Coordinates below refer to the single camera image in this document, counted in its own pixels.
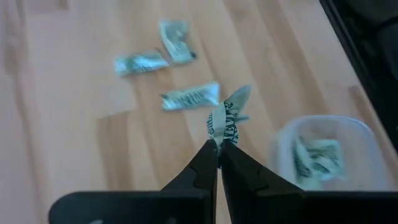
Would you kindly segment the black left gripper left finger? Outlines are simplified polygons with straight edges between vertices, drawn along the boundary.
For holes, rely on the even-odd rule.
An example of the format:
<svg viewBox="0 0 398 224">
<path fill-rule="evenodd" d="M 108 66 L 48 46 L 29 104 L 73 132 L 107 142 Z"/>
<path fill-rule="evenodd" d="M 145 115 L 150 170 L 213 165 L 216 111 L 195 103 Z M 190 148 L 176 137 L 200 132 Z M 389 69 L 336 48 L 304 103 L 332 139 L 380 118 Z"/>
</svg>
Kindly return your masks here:
<svg viewBox="0 0 398 224">
<path fill-rule="evenodd" d="M 161 190 L 70 193 L 50 207 L 49 224 L 214 224 L 217 165 L 207 140 Z"/>
</svg>

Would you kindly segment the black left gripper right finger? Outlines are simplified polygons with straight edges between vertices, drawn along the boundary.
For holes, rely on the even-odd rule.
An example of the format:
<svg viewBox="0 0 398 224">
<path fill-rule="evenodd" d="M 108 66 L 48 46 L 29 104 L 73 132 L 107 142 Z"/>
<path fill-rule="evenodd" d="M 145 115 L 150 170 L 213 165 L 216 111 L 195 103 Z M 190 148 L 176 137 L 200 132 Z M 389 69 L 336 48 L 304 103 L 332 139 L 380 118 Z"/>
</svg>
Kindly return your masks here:
<svg viewBox="0 0 398 224">
<path fill-rule="evenodd" d="M 398 192 L 305 191 L 227 140 L 220 168 L 232 224 L 398 224 Z"/>
</svg>

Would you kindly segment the clear plastic container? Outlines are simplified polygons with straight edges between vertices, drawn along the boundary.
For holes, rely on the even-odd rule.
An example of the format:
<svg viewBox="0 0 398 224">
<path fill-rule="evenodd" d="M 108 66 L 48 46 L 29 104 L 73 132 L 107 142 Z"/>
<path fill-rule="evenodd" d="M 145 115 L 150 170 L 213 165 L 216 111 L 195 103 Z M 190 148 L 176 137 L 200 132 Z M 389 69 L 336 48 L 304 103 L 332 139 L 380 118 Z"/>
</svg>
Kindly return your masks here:
<svg viewBox="0 0 398 224">
<path fill-rule="evenodd" d="M 287 123 L 271 141 L 268 167 L 300 187 L 296 182 L 293 160 L 294 140 L 303 144 L 318 139 L 340 142 L 346 178 L 320 181 L 325 191 L 391 191 L 394 183 L 377 144 L 373 131 L 362 121 L 346 116 L 311 115 Z"/>
</svg>

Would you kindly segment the black metal table frame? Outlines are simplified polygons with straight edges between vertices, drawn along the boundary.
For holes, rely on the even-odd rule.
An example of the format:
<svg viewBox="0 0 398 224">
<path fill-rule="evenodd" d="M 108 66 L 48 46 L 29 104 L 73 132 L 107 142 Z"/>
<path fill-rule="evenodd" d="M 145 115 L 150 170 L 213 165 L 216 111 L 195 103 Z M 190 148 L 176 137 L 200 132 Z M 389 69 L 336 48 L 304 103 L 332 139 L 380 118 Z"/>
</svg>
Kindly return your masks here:
<svg viewBox="0 0 398 224">
<path fill-rule="evenodd" d="M 398 0 L 319 0 L 398 152 Z"/>
</svg>

